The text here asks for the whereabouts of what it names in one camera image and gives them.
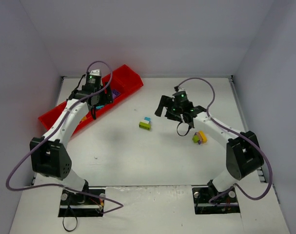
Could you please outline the purple lego brick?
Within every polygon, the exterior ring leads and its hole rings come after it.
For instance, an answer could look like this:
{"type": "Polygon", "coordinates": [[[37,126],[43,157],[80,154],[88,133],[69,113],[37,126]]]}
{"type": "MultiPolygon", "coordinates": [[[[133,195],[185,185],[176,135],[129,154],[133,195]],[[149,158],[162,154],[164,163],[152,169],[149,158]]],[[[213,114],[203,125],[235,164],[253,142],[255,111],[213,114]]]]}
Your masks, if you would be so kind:
{"type": "Polygon", "coordinates": [[[118,90],[113,89],[112,90],[112,97],[113,97],[113,99],[116,99],[119,96],[120,96],[120,92],[118,90]]]}

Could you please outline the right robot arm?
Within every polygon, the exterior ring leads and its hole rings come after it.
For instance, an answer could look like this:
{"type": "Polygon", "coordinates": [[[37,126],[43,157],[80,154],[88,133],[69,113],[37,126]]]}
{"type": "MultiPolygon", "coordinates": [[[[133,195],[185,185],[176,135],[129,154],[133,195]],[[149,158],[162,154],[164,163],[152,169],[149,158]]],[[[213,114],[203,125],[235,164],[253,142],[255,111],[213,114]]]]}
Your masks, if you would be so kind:
{"type": "Polygon", "coordinates": [[[164,108],[167,119],[203,131],[226,150],[225,169],[208,182],[212,196],[226,191],[264,164],[263,157],[253,145],[232,133],[230,127],[225,130],[216,125],[207,116],[207,109],[194,106],[185,91],[176,92],[172,97],[162,95],[155,115],[160,117],[164,108]]]}

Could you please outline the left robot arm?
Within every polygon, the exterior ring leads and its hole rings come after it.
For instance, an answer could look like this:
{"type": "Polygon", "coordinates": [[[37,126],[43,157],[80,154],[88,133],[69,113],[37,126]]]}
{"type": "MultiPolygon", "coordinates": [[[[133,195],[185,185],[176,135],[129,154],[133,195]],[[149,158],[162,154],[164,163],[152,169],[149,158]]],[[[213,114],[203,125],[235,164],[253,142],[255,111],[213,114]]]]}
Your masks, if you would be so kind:
{"type": "Polygon", "coordinates": [[[75,89],[53,126],[40,138],[30,142],[32,169],[51,177],[58,185],[73,193],[88,192],[88,182],[72,169],[67,152],[68,142],[75,129],[88,113],[96,117],[96,108],[113,103],[109,82],[102,81],[99,69],[88,71],[81,89],[75,89]]]}

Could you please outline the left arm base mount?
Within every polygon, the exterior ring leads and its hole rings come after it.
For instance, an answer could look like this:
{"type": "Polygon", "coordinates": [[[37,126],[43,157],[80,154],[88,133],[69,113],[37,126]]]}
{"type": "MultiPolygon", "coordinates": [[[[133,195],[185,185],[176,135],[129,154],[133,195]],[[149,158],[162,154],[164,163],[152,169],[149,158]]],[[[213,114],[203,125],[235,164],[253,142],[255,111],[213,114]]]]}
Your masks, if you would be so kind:
{"type": "Polygon", "coordinates": [[[63,189],[58,217],[103,217],[104,200],[63,189]]]}

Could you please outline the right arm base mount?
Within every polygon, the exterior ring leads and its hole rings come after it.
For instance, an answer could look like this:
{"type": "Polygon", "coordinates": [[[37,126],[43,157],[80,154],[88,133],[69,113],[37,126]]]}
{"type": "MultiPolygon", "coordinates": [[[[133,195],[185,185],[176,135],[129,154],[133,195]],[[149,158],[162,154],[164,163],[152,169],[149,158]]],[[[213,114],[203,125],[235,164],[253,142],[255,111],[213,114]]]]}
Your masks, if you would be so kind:
{"type": "Polygon", "coordinates": [[[211,181],[207,185],[192,187],[196,215],[238,214],[240,207],[234,186],[218,192],[211,181]]]}

